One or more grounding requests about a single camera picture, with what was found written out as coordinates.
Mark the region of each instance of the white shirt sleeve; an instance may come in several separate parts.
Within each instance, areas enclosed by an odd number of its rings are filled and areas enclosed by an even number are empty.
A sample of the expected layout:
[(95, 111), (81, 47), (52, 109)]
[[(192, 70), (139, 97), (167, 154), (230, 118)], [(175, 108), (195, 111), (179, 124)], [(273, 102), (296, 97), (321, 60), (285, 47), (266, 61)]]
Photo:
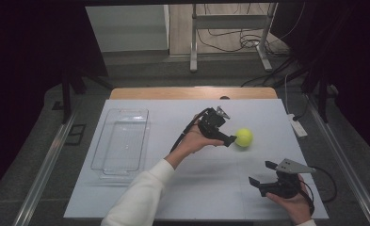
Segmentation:
[(162, 159), (152, 169), (141, 172), (110, 209), (102, 226), (153, 225), (166, 183), (174, 171), (172, 165)]
[(313, 219), (310, 219), (306, 222), (303, 222), (301, 224), (298, 224), (297, 226), (316, 226)]

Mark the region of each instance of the tennis ball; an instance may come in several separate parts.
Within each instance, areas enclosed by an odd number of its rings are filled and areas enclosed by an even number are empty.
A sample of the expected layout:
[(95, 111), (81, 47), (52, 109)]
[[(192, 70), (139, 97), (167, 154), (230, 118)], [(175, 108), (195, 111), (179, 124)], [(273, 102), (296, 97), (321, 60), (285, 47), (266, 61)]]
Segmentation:
[(238, 146), (246, 148), (248, 147), (253, 139), (252, 132), (247, 128), (241, 128), (235, 133), (237, 139), (234, 141)]

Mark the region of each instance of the transparent plastic tray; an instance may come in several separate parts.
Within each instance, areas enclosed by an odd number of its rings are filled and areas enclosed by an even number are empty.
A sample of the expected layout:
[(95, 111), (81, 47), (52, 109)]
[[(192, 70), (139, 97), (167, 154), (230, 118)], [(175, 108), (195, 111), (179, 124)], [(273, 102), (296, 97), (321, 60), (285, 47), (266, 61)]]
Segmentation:
[(131, 182), (144, 167), (150, 124), (147, 109), (110, 109), (91, 168), (99, 177)]

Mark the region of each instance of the hand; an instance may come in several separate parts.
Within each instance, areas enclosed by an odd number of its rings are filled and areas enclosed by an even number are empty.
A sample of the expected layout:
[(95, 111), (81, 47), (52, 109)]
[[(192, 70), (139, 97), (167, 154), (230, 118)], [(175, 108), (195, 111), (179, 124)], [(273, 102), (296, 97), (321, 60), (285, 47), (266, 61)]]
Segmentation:
[[(298, 175), (298, 178), (303, 182), (303, 179), (300, 175)], [(301, 189), (308, 194), (308, 191), (303, 183), (301, 183)], [(266, 196), (273, 202), (283, 207), (290, 216), (290, 219), (295, 224), (301, 224), (311, 219), (310, 206), (305, 198), (299, 193), (291, 199), (284, 199), (272, 193), (266, 193)]]
[(187, 132), (181, 143), (170, 154), (165, 157), (174, 169), (191, 153), (196, 153), (208, 145), (221, 146), (222, 140), (206, 138), (197, 124), (193, 125)]

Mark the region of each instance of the power strip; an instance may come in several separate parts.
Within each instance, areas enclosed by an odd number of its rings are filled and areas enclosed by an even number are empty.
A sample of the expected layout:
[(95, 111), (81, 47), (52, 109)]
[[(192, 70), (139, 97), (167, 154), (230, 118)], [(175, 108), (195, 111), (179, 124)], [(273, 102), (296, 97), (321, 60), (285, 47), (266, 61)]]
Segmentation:
[(296, 133), (297, 137), (306, 137), (308, 136), (307, 132), (304, 130), (304, 127), (302, 127), (301, 123), (299, 121), (294, 121), (294, 114), (288, 114), (288, 120), (291, 123), (291, 126), (293, 126), (294, 132)]

